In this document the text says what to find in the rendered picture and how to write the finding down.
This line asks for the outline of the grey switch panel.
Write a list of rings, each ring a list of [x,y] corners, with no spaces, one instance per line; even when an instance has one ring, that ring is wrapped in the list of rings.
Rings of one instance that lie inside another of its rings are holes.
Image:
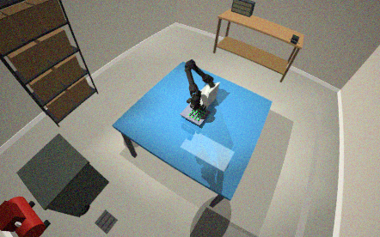
[[[194,109],[190,107],[190,104],[180,113],[180,115],[194,122],[196,125],[201,125],[206,117],[210,114],[210,111],[206,109],[204,111],[201,111],[199,108],[194,111]]]

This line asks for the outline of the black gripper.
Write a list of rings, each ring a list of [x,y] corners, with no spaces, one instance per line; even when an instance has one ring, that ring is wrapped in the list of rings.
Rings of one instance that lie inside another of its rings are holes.
[[[200,99],[201,100],[201,99]],[[200,100],[198,101],[198,103],[199,103],[199,106],[198,106],[198,108],[201,110],[201,111],[204,111],[205,109],[206,109],[206,106],[205,105],[202,105],[201,106],[201,104],[200,104]],[[188,98],[187,99],[187,103],[189,104],[191,102],[191,98]]]

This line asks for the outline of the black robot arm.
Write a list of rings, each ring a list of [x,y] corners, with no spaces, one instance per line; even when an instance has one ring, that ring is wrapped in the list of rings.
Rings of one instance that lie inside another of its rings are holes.
[[[189,83],[190,96],[192,97],[190,107],[192,109],[197,109],[199,106],[198,101],[201,98],[202,91],[199,90],[197,84],[194,82],[191,69],[193,69],[195,72],[197,72],[202,77],[202,81],[205,84],[208,83],[209,88],[215,88],[216,84],[213,81],[213,77],[211,77],[209,74],[206,74],[201,68],[198,68],[193,59],[190,59],[189,61],[187,61],[184,68],[185,68],[184,71],[187,74],[187,79],[188,79],[188,83]]]

